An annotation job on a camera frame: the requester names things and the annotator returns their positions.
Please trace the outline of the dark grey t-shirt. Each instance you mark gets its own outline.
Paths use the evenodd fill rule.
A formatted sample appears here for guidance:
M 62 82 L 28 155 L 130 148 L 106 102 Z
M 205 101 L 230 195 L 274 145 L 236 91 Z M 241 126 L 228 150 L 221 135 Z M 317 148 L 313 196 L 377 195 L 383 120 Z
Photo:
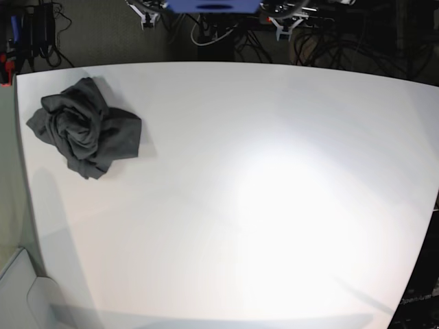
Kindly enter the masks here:
M 108 106 L 92 78 L 42 97 L 40 104 L 26 125 L 40 141 L 54 146 L 68 168 L 84 179 L 97 180 L 114 161 L 139 155 L 142 120 Z

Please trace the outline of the blue box overhead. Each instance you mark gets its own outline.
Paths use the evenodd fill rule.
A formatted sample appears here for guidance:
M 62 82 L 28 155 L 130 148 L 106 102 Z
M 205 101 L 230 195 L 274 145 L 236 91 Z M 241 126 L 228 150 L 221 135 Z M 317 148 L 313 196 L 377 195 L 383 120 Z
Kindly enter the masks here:
M 169 7 L 176 13 L 254 13 L 260 6 L 258 0 L 169 0 Z

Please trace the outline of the blue black tool rack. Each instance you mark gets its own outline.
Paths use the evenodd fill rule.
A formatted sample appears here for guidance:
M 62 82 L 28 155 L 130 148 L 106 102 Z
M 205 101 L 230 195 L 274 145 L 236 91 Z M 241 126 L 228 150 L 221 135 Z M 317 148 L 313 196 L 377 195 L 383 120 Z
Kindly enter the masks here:
M 12 53 L 16 57 L 50 58 L 56 48 L 54 4 L 12 6 L 8 14 L 12 28 Z

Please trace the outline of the red clamp at left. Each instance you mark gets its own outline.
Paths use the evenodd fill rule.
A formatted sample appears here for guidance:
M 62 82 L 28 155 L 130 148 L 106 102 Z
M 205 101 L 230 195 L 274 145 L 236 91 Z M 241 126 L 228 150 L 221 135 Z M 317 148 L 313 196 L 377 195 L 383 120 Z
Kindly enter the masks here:
M 15 65 L 14 60 L 8 59 L 6 53 L 1 53 L 0 56 L 0 78 L 2 86 L 11 86 Z

